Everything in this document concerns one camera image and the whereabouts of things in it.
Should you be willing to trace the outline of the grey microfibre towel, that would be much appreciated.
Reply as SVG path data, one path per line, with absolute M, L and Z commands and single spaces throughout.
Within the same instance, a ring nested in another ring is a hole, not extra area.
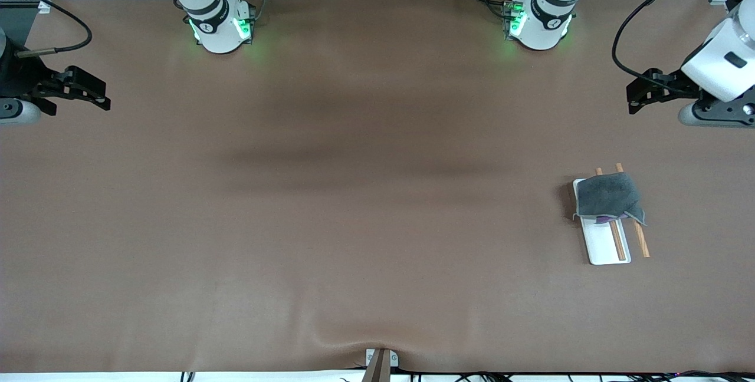
M 607 173 L 577 181 L 575 215 L 601 223 L 632 218 L 645 226 L 640 191 L 628 173 Z

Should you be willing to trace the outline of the brown table mat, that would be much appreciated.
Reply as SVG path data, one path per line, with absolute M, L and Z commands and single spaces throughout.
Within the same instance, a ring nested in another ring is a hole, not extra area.
M 755 130 L 626 110 L 581 0 L 553 50 L 474 0 L 268 0 L 218 56 L 172 0 L 64 0 L 103 79 L 0 127 L 0 373 L 755 372 Z M 621 163 L 642 258 L 592 265 L 572 182 Z

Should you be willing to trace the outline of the white metal bracket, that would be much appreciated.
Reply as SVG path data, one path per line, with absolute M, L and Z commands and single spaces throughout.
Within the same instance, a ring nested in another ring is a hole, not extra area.
M 399 367 L 399 356 L 393 350 L 388 349 L 366 349 L 366 363 L 364 367 L 367 368 L 373 361 L 373 358 L 382 357 L 384 361 L 388 361 L 391 368 Z

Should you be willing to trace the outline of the white rack with wooden bars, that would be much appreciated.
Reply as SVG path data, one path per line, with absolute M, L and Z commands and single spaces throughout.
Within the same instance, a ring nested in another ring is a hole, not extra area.
M 594 176 L 607 174 L 604 173 L 601 168 L 596 168 L 594 172 Z M 625 168 L 621 163 L 615 164 L 615 172 L 613 173 L 618 172 L 626 173 Z M 572 182 L 574 196 L 576 193 L 576 183 L 580 180 L 583 179 L 575 179 Z M 582 226 L 582 234 L 587 249 L 587 256 L 592 265 L 615 265 L 628 264 L 631 262 L 632 258 L 629 248 L 628 234 L 626 234 L 625 229 L 626 225 L 634 229 L 635 239 L 638 242 L 642 258 L 649 258 L 651 256 L 647 239 L 645 239 L 645 226 L 640 225 L 632 218 L 612 220 L 606 223 L 601 223 L 595 218 L 577 216 L 576 213 L 574 213 L 574 218 L 578 219 Z

